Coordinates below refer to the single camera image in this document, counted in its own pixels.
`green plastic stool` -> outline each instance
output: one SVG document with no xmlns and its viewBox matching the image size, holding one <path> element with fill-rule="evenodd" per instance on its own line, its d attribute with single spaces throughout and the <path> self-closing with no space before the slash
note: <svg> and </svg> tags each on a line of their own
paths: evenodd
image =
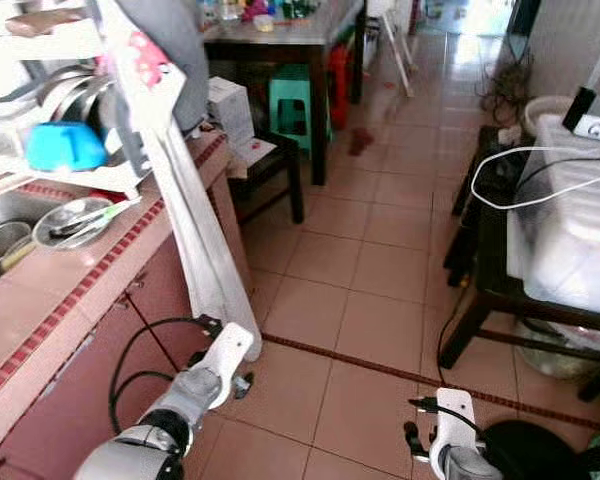
<svg viewBox="0 0 600 480">
<path fill-rule="evenodd" d="M 269 118 L 273 133 L 291 138 L 311 152 L 311 83 L 306 65 L 285 65 L 271 79 Z M 331 140 L 329 108 L 327 136 Z"/>
</svg>

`white cable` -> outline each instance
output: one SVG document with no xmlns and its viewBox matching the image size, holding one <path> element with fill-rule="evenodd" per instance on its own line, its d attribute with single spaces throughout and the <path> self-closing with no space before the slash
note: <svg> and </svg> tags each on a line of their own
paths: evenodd
<svg viewBox="0 0 600 480">
<path fill-rule="evenodd" d="M 521 203 L 514 203 L 511 205 L 498 205 L 496 203 L 493 203 L 489 200 L 487 200 L 486 198 L 484 198 L 482 195 L 480 195 L 478 192 L 476 192 L 476 181 L 478 179 L 478 175 L 480 175 L 480 172 L 482 171 L 482 168 L 489 162 L 492 162 L 494 160 L 497 160 L 498 158 L 502 158 L 502 157 L 506 157 L 507 155 L 510 155 L 512 153 L 517 153 L 517 152 L 534 152 L 534 151 L 540 151 L 540 152 L 546 152 L 546 151 L 555 151 L 555 152 L 566 152 L 566 153 L 573 153 L 576 155 L 592 155 L 595 154 L 595 152 L 600 152 L 600 149 L 595 149 L 595 150 L 581 150 L 578 148 L 570 148 L 570 147 L 516 147 L 516 148 L 512 148 L 510 150 L 506 150 L 504 152 L 500 152 L 500 153 L 496 153 L 495 155 L 491 155 L 490 157 L 485 158 L 480 165 L 478 165 L 478 168 L 476 169 L 476 173 L 473 175 L 473 179 L 471 180 L 471 193 L 481 202 L 489 205 L 492 208 L 495 208 L 496 210 L 513 210 L 516 208 L 522 208 L 522 207 L 528 207 L 530 205 L 537 205 L 538 203 L 543 203 L 546 202 L 547 200 L 551 200 L 552 198 L 556 198 L 560 195 L 563 195 L 565 193 L 571 192 L 573 190 L 578 190 L 580 188 L 584 188 L 587 187 L 589 185 L 593 185 L 594 183 L 598 183 L 600 182 L 600 177 L 588 180 L 586 182 L 582 182 L 579 183 L 577 185 L 572 185 L 570 187 L 564 188 L 562 190 L 559 190 L 557 192 L 553 192 L 550 195 L 547 195 L 546 197 L 541 197 L 541 198 L 536 198 L 534 200 L 529 200 L 527 202 L 521 202 Z"/>
</svg>

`cabinet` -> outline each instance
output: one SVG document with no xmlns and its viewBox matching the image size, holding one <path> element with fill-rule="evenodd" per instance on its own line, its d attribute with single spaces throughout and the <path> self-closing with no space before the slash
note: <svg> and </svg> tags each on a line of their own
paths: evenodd
<svg viewBox="0 0 600 480">
<path fill-rule="evenodd" d="M 93 340 L 73 357 L 51 391 L 16 424 L 0 447 L 8 465 L 6 480 L 66 480 L 86 456 L 113 436 L 108 416 L 109 381 L 128 339 L 143 323 L 133 309 L 112 309 L 98 324 Z M 139 370 L 172 374 L 173 368 L 147 333 L 129 351 L 120 380 Z M 118 404 L 122 427 L 131 425 L 164 391 L 159 378 L 141 378 L 129 386 Z"/>
<path fill-rule="evenodd" d="M 151 257 L 137 279 L 129 293 L 147 322 L 191 316 L 187 284 L 173 235 Z M 202 329 L 192 324 L 162 325 L 155 329 L 155 334 L 180 368 L 187 365 L 195 352 L 210 344 Z"/>
</svg>

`plastic storage box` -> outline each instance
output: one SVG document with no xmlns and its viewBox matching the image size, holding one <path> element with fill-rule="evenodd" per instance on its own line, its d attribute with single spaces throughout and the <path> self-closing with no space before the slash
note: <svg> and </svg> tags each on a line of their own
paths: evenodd
<svg viewBox="0 0 600 480">
<path fill-rule="evenodd" d="M 540 117 L 536 145 L 588 153 L 533 152 L 521 182 L 546 163 L 559 163 L 521 183 L 516 202 L 600 177 L 600 161 L 563 161 L 600 157 L 600 142 L 573 136 L 559 116 Z M 600 182 L 515 212 L 530 252 L 523 265 L 527 295 L 600 312 Z"/>
</svg>

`sink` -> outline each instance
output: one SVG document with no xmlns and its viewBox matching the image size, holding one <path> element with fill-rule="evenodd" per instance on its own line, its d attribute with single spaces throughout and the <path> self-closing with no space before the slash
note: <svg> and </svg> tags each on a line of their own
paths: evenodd
<svg viewBox="0 0 600 480">
<path fill-rule="evenodd" d="M 33 228 L 47 212 L 62 203 L 57 199 L 17 191 L 4 193 L 0 195 L 0 224 L 17 221 L 28 223 Z"/>
</svg>

